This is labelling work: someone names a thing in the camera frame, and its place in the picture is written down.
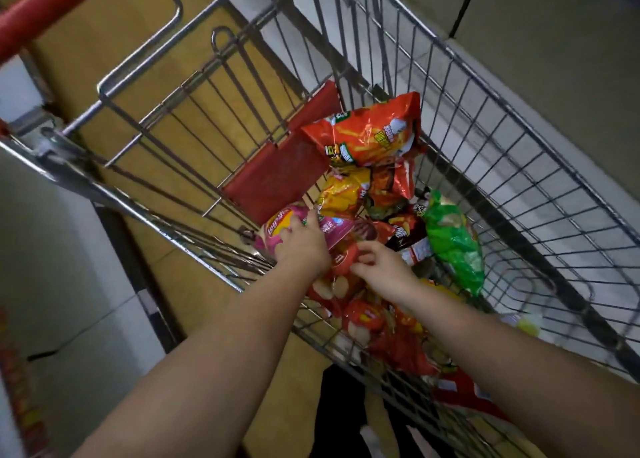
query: hand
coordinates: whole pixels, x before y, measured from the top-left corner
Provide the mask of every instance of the hand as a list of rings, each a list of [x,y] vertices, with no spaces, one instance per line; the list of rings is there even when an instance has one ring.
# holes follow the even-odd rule
[[[409,300],[420,283],[400,254],[378,241],[360,242],[358,249],[364,254],[351,265],[351,272],[363,278],[386,300],[410,306]]]
[[[292,215],[289,227],[280,232],[280,238],[282,243],[275,249],[278,264],[297,265],[311,271],[314,279],[329,271],[331,256],[315,209],[309,211],[306,226]]]

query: black pants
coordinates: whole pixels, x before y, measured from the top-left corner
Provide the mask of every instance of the black pants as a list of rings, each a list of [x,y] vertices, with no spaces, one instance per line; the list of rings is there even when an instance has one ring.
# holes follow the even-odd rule
[[[371,458],[369,449],[360,435],[360,429],[367,424],[364,393],[364,384],[338,365],[331,365],[324,371],[316,412],[314,446],[309,454],[310,458]],[[385,409],[402,458],[423,457],[407,425],[418,428],[440,458],[456,456],[452,447],[437,436],[419,428],[386,401]]]

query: shopping cart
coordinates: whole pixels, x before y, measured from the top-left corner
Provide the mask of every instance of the shopping cart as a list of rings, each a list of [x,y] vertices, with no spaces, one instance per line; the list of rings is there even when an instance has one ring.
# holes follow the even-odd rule
[[[22,0],[1,18],[2,61],[82,0],[37,1]],[[171,1],[169,21],[98,84],[84,114],[59,129],[14,130],[0,146],[52,182],[146,224],[241,292],[271,267],[250,244],[263,222],[256,187],[271,182],[286,199],[307,184],[312,203],[322,183],[315,172],[287,179],[283,153],[298,153],[300,141],[293,126],[416,90],[429,147],[417,161],[417,189],[452,198],[483,244],[486,283],[471,302],[540,313],[541,338],[640,381],[640,237],[401,1],[212,0],[188,19],[181,0]],[[139,94],[127,93],[166,59],[181,51],[197,59],[203,46],[202,62],[172,90],[144,91],[149,111],[128,107]],[[87,149],[77,134],[105,112],[113,130],[100,135],[126,142]],[[135,163],[132,153],[140,154]],[[300,160],[289,168],[315,166]],[[337,345],[340,325],[315,302],[302,303],[292,331],[458,454],[536,453],[491,420],[434,401],[433,381],[374,359],[361,364],[352,351],[359,344]]]

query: forearm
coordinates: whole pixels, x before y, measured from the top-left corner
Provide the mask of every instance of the forearm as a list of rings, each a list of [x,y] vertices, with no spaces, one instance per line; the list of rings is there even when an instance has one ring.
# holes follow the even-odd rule
[[[238,294],[158,364],[79,455],[226,456],[266,392],[304,293],[308,268],[289,263]]]
[[[636,386],[424,285],[409,307],[452,358],[548,455],[630,455]]]

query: left hand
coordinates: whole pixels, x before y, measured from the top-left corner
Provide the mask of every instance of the left hand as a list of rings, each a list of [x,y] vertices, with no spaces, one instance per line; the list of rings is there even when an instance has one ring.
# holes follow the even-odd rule
[[[306,226],[292,215],[291,224],[280,232],[280,238],[282,243],[275,249],[278,264],[295,264],[309,269],[314,279],[329,271],[331,256],[314,208],[308,213]]]

